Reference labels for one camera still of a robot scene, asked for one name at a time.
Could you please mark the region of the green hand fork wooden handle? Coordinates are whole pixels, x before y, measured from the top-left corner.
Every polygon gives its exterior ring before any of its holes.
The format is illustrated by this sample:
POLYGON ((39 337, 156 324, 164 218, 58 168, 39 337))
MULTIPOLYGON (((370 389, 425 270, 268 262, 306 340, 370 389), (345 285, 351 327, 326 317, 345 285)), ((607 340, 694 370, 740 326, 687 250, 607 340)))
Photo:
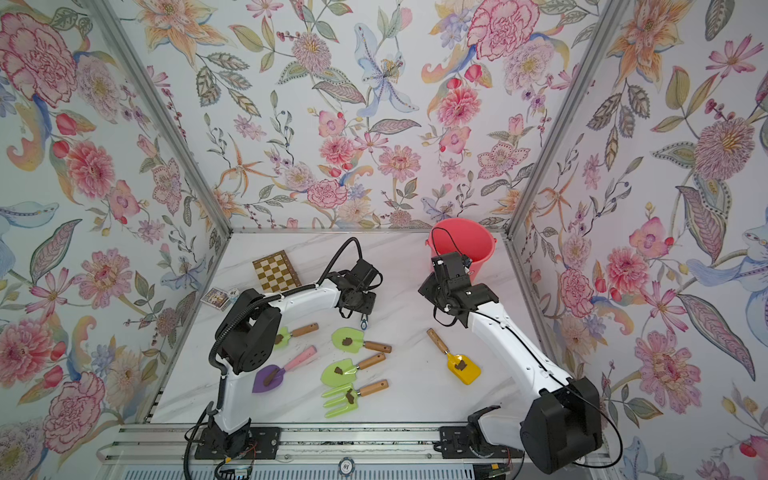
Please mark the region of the green hand fork wooden handle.
POLYGON ((322 394, 325 399, 323 407, 325 408, 325 417, 327 419, 335 418, 358 408, 358 400, 362 397, 370 396, 389 388, 387 380, 381 380, 375 383, 356 388, 353 384, 345 384, 334 387, 322 394))

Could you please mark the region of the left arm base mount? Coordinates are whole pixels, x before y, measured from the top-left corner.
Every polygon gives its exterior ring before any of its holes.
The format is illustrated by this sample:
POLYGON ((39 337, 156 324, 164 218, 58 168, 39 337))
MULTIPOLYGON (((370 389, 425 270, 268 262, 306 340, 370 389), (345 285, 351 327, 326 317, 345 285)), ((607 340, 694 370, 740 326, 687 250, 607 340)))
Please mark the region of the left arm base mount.
POLYGON ((216 425, 205 427, 201 444, 194 450, 195 460, 275 460, 282 430, 279 427, 250 427, 225 434, 216 425))

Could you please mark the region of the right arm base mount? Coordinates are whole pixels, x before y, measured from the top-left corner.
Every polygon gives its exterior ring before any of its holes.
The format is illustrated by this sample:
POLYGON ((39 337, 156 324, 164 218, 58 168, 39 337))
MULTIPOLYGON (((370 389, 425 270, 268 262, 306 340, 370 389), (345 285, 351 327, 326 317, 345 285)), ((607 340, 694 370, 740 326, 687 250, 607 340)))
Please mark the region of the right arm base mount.
POLYGON ((491 445, 469 425, 441 426, 433 450, 443 459, 504 460, 518 459, 523 451, 508 446, 491 445))

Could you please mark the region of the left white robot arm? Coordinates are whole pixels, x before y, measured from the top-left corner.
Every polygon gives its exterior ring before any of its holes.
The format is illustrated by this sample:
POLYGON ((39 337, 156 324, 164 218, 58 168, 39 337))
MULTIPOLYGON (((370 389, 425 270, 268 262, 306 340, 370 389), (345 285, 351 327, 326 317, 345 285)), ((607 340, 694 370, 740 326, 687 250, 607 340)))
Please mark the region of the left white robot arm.
POLYGON ((372 313, 373 290, 383 275, 358 260, 350 270, 330 272, 318 283, 264 296, 253 289, 240 294, 215 334, 208 361, 220 373, 218 395, 210 409, 213 424, 227 435, 250 425, 247 397, 256 371, 275 347, 282 324, 324 310, 372 313))

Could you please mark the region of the pink plastic bucket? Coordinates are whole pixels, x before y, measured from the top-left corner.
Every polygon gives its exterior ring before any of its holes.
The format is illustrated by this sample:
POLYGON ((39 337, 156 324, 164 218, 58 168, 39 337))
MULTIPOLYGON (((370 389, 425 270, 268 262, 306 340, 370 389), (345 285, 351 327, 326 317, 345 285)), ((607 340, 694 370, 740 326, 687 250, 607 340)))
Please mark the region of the pink plastic bucket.
POLYGON ((457 252, 471 260, 469 276, 475 282, 482 267, 492 258, 497 239, 481 224, 462 218, 438 222, 428 234, 426 245, 432 257, 457 252))

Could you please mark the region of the yellow trowel wooden handle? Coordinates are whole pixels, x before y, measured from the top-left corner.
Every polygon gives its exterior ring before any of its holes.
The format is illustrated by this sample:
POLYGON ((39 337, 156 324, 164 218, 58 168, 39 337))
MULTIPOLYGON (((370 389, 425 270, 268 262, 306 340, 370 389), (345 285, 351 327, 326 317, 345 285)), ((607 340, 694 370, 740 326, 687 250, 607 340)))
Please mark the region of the yellow trowel wooden handle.
POLYGON ((482 369, 469 357, 453 354, 434 329, 428 329, 427 335, 436 347, 446 356, 448 370, 464 385, 470 385, 480 377, 482 369))

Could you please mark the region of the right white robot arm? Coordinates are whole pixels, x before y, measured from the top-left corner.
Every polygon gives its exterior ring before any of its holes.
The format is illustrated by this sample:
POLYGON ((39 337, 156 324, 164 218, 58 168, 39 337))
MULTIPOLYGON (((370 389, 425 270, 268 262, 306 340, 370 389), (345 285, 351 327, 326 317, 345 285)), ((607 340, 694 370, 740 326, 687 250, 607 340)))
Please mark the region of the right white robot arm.
POLYGON ((457 252, 431 259, 432 272, 419 288, 433 305, 484 342, 507 368, 520 397, 510 406, 492 405, 468 418, 479 446, 525 452, 551 474, 603 446, 597 387, 576 379, 551 361, 506 312, 486 285, 474 285, 468 260, 457 252))

